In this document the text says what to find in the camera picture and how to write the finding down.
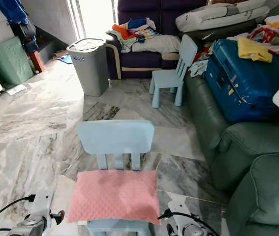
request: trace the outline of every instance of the blue jacket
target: blue jacket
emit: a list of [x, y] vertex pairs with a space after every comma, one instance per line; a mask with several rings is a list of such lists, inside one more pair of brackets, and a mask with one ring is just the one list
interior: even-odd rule
[[20, 0], [0, 0], [0, 10], [9, 23], [28, 24], [27, 14]]

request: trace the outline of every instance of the sofa backrest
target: sofa backrest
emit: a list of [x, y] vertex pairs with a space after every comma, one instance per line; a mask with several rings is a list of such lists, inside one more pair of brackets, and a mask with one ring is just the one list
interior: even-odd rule
[[136, 17], [149, 17], [161, 34], [177, 35], [175, 19], [188, 11], [206, 5], [206, 0], [119, 0], [119, 24]]

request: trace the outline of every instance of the white pillow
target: white pillow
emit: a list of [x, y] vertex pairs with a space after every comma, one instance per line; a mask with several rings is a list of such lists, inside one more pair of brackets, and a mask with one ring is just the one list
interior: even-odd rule
[[150, 39], [146, 39], [144, 43], [134, 43], [133, 52], [159, 52], [174, 53], [180, 50], [180, 41], [177, 36], [159, 35]]

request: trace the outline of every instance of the light blue child chair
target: light blue child chair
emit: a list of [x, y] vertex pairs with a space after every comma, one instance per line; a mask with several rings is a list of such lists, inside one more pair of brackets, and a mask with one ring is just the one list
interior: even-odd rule
[[[78, 135], [84, 150], [96, 154], [98, 167], [107, 170], [106, 154], [113, 154], [115, 168], [124, 169], [123, 153], [131, 154], [134, 171], [140, 170], [140, 154], [151, 149], [154, 125], [147, 120], [99, 120], [82, 122]], [[120, 219], [93, 220], [87, 223], [91, 236], [106, 236], [106, 232], [137, 232], [151, 236], [148, 222]]]
[[192, 65], [196, 53], [196, 44], [189, 36], [184, 34], [180, 45], [180, 59], [178, 61], [177, 68], [175, 70], [153, 71], [153, 77], [151, 79], [149, 89], [149, 93], [154, 95], [152, 102], [153, 108], [159, 107], [159, 91], [163, 88], [170, 88], [171, 93], [175, 93], [175, 88], [177, 88], [174, 105], [178, 107], [181, 106], [183, 79], [187, 68]]

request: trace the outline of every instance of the pink seat pad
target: pink seat pad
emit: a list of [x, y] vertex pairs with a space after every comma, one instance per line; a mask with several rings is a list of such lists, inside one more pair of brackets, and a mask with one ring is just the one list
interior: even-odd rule
[[68, 221], [122, 219], [160, 225], [156, 176], [156, 171], [78, 173]]

